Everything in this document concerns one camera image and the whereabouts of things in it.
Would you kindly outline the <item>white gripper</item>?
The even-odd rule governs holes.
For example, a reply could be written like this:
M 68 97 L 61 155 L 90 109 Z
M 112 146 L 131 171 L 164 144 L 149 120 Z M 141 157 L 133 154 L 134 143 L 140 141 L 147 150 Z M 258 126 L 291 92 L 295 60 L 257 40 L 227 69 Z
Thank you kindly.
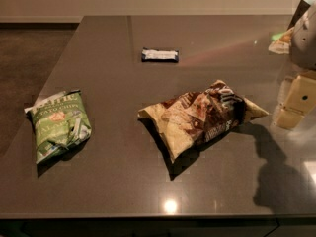
M 316 2 L 300 2 L 290 26 L 291 60 L 305 69 L 316 69 Z M 294 129 L 316 107 L 316 72 L 307 71 L 295 77 L 286 76 L 281 83 L 274 124 Z

